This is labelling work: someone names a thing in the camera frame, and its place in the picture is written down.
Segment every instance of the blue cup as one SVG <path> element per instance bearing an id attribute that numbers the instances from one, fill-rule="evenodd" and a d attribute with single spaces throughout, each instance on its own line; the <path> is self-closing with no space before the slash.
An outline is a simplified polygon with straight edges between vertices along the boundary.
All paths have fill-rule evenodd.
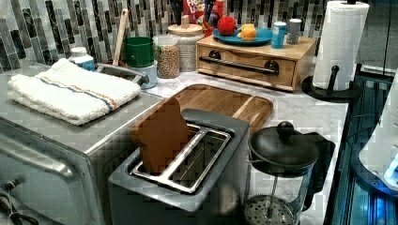
<path id="1" fill-rule="evenodd" d="M 286 22 L 275 22 L 272 29 L 272 49 L 283 48 L 284 33 L 286 32 Z"/>

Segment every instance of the green mug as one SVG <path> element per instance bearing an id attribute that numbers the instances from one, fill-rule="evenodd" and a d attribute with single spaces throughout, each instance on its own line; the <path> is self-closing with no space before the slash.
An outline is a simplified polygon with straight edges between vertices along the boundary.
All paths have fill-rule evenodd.
<path id="1" fill-rule="evenodd" d="M 145 68 L 159 58 L 161 50 L 154 45 L 150 37 L 128 37 L 123 40 L 123 52 L 126 64 L 132 68 Z"/>

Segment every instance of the folded dish towel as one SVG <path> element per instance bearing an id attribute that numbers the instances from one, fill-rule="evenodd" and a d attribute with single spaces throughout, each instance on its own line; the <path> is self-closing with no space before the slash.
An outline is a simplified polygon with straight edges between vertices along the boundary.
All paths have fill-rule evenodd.
<path id="1" fill-rule="evenodd" d="M 137 83 L 87 71 L 67 59 L 34 77 L 15 75 L 8 87 L 8 98 L 77 126 L 114 111 L 141 92 Z"/>

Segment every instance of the orange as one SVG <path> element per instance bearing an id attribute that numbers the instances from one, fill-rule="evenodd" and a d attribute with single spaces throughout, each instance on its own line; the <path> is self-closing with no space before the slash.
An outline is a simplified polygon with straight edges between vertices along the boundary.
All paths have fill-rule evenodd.
<path id="1" fill-rule="evenodd" d="M 254 26 L 246 26 L 242 29 L 240 32 L 240 37 L 242 40 L 254 40 L 257 35 L 257 32 L 255 31 Z"/>

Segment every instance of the tile backsplash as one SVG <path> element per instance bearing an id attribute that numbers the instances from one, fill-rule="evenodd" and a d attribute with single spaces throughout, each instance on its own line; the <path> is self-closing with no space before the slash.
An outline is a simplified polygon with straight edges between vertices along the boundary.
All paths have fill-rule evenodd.
<path id="1" fill-rule="evenodd" d="M 224 15 L 239 24 L 271 28 L 300 18 L 301 34 L 319 38 L 326 3 L 321 0 L 224 0 Z M 0 72 L 32 61 L 51 65 L 84 46 L 97 62 L 114 56 L 120 11 L 130 11 L 127 37 L 166 34 L 175 23 L 170 0 L 2 0 Z"/>

